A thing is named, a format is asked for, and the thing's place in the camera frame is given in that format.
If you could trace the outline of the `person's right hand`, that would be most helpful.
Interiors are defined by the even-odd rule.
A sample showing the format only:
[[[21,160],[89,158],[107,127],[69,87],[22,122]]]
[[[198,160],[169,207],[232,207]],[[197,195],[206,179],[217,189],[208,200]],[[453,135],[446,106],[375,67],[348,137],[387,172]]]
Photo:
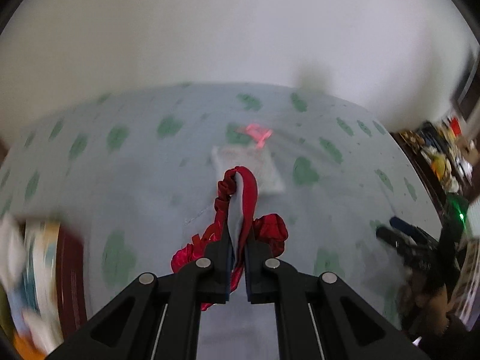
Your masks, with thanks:
[[[439,287],[435,292],[426,290],[426,277],[419,271],[407,275],[400,289],[398,312],[402,331],[410,338],[442,335],[449,325],[448,290]]]

